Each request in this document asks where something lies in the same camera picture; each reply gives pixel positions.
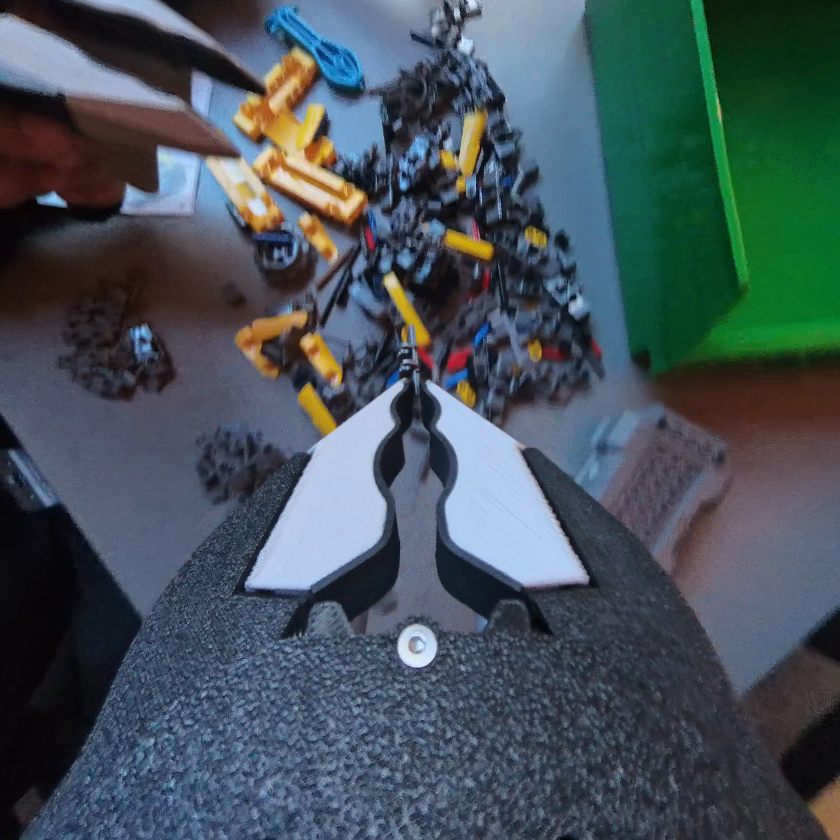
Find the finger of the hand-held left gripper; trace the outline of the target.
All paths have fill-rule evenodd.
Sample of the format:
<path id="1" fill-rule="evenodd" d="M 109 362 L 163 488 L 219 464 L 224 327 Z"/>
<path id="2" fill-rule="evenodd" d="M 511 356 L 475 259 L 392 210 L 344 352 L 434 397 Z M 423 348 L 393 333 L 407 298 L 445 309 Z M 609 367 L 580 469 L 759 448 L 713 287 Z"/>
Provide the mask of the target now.
<path id="1" fill-rule="evenodd" d="M 176 96 L 103 64 L 54 31 L 53 14 L 2 14 L 2 106 L 42 114 L 92 142 L 123 183 L 159 189 L 157 151 L 238 157 L 227 135 Z"/>
<path id="2" fill-rule="evenodd" d="M 266 92 L 262 77 L 163 2 L 55 1 L 53 27 L 103 64 L 176 96 L 191 94 L 196 72 Z"/>

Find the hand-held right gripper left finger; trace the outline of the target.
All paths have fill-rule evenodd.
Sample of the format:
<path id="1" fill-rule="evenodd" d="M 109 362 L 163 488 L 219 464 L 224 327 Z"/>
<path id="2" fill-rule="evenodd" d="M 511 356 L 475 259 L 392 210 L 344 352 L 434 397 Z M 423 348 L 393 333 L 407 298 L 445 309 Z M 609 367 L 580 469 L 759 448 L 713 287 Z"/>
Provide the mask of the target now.
<path id="1" fill-rule="evenodd" d="M 379 601 L 396 583 L 391 483 L 404 465 L 411 385 L 398 381 L 315 444 L 246 577 L 248 593 Z"/>

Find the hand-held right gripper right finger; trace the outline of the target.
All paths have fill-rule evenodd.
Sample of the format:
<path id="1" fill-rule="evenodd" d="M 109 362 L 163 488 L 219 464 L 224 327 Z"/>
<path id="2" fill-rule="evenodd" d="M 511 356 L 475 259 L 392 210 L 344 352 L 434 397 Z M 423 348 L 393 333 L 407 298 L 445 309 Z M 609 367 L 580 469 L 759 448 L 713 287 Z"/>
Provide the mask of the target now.
<path id="1" fill-rule="evenodd" d="M 436 509 L 436 565 L 448 592 L 543 592 L 591 579 L 524 447 L 434 383 L 423 386 Z"/>

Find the small dark grey brick piece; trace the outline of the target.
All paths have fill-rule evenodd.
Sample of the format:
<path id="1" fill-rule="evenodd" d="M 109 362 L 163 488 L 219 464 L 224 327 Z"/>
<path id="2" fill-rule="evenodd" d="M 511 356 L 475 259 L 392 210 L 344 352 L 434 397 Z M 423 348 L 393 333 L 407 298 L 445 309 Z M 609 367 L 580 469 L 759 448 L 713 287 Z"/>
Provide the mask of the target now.
<path id="1" fill-rule="evenodd" d="M 404 328 L 402 343 L 397 352 L 399 377 L 410 382 L 416 399 L 423 392 L 423 383 L 434 372 L 434 362 L 420 344 L 417 329 L 412 324 Z"/>

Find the yellow brick beam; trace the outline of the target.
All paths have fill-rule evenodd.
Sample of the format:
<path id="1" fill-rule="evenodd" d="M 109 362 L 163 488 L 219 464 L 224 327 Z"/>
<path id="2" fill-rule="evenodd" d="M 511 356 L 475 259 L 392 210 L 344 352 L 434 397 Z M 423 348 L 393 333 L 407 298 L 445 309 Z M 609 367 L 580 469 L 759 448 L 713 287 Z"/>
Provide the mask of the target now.
<path id="1" fill-rule="evenodd" d="M 427 348 L 431 343 L 432 336 L 393 270 L 384 276 L 383 286 L 405 325 L 414 329 L 417 347 L 420 349 Z"/>

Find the pile of grey brick parts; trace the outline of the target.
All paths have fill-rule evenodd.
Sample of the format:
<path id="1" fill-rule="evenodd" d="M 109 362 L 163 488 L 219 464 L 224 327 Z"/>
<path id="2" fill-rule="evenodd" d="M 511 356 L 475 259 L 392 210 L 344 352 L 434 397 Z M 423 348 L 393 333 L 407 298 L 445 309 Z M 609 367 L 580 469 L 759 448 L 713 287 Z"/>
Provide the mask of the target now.
<path id="1" fill-rule="evenodd" d="M 492 423 L 511 406 L 565 406 L 604 377 L 570 238 L 549 226 L 539 165 L 465 36 L 481 12 L 433 8 L 411 33 L 430 57 L 376 91 L 384 148 L 332 167 L 373 206 L 320 323 L 352 302 L 381 330 L 342 352 L 343 385 L 321 388 L 340 421 L 398 377 L 406 325 L 383 286 L 392 270 L 432 336 L 428 379 Z"/>

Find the grey desk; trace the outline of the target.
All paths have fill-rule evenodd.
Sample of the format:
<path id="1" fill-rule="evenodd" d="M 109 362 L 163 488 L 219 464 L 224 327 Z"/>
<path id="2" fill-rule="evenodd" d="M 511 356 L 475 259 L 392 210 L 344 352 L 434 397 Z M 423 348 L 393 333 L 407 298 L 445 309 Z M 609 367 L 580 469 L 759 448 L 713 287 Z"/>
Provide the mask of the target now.
<path id="1" fill-rule="evenodd" d="M 603 417 L 652 402 L 728 442 L 731 484 L 688 535 L 675 579 L 744 691 L 838 607 L 838 362 L 647 380 L 627 354 L 584 3 L 483 7 L 468 37 L 539 163 L 546 216 L 570 237 L 605 363 L 589 391 L 510 411 L 505 430 L 572 476 Z M 58 370 L 61 332 L 71 304 L 132 271 L 175 380 L 105 401 Z M 224 304 L 227 281 L 246 295 L 242 308 Z M 221 424 L 291 452 L 319 438 L 288 379 L 261 377 L 235 347 L 236 332 L 278 298 L 206 168 L 191 216 L 40 234 L 2 274 L 2 414 L 142 615 L 231 509 L 205 498 L 196 439 Z"/>

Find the person's left hand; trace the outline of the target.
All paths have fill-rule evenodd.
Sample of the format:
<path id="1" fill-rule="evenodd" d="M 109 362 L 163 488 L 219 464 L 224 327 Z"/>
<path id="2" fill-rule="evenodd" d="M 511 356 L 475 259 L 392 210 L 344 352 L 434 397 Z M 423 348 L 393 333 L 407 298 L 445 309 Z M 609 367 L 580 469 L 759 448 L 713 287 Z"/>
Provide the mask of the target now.
<path id="1" fill-rule="evenodd" d="M 56 193 L 70 206 L 120 207 L 125 184 L 103 166 L 93 145 L 66 125 L 2 108 L 1 208 Z"/>

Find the dark grey brick cluster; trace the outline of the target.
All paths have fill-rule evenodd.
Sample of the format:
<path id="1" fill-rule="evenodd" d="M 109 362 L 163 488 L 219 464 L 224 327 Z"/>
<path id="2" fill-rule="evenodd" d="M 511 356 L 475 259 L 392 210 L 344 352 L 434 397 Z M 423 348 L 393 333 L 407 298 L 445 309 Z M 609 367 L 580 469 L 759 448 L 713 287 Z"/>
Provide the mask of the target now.
<path id="1" fill-rule="evenodd" d="M 241 425 L 221 425 L 196 441 L 196 473 L 215 505 L 245 501 L 288 462 L 289 454 Z"/>

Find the white instruction booklet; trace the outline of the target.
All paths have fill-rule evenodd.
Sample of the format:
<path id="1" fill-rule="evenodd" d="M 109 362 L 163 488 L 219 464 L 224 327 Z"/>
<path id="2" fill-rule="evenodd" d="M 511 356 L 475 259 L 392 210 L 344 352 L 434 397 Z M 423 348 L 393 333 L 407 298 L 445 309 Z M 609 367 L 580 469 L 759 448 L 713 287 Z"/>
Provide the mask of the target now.
<path id="1" fill-rule="evenodd" d="M 200 71 L 192 72 L 191 104 L 202 118 L 209 116 L 213 82 Z M 167 147 L 157 150 L 159 190 L 143 192 L 127 185 L 120 208 L 123 216 L 180 217 L 193 214 L 202 163 L 200 157 Z M 69 205 L 57 193 L 36 197 L 38 205 L 68 209 Z"/>

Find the yellow curved brick piece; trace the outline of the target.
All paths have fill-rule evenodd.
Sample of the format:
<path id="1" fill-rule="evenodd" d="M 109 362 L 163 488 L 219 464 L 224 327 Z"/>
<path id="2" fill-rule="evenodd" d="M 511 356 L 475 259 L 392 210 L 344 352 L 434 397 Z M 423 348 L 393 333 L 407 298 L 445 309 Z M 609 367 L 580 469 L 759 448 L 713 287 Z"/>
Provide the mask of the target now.
<path id="1" fill-rule="evenodd" d="M 297 392 L 297 404 L 309 417 L 318 433 L 326 437 L 338 427 L 338 422 L 322 400 L 317 388 L 307 382 Z"/>

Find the blue brick separator tool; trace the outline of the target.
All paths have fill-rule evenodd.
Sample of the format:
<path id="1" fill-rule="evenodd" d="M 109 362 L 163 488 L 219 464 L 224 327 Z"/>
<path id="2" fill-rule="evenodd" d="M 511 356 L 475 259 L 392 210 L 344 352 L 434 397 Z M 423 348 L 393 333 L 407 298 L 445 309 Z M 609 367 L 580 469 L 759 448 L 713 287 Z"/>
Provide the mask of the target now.
<path id="1" fill-rule="evenodd" d="M 266 17 L 264 28 L 269 36 L 283 37 L 308 53 L 332 88 L 350 95 L 364 92 L 364 70 L 357 55 L 320 35 L 300 16 L 298 6 L 276 8 Z"/>

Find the grey brick hub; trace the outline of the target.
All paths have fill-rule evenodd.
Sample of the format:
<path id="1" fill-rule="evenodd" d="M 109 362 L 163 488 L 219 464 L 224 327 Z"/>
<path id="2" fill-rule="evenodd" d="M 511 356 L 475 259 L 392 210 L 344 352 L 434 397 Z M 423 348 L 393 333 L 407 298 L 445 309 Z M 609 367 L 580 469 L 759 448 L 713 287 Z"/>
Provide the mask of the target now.
<path id="1" fill-rule="evenodd" d="M 670 575 L 694 520 L 729 479 L 726 442 L 657 403 L 604 417 L 575 477 Z"/>

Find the small yellow brick piece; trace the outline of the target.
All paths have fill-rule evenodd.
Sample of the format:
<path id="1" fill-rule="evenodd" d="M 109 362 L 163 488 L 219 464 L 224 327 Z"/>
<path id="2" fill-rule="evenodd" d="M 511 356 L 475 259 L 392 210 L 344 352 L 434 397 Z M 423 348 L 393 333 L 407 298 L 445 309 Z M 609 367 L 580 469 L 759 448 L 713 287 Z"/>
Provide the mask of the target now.
<path id="1" fill-rule="evenodd" d="M 299 216 L 297 224 L 310 246 L 328 265 L 334 265 L 340 257 L 340 250 L 320 218 L 311 213 L 303 213 Z"/>

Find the green plastic bin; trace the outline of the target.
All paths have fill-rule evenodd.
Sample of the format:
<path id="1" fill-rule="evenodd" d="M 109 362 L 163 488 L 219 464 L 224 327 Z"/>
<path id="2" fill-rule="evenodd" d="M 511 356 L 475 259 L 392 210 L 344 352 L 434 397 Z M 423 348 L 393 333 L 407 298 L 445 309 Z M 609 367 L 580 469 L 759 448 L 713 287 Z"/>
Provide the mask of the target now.
<path id="1" fill-rule="evenodd" d="M 838 357 L 838 2 L 586 2 L 584 22 L 631 357 Z"/>

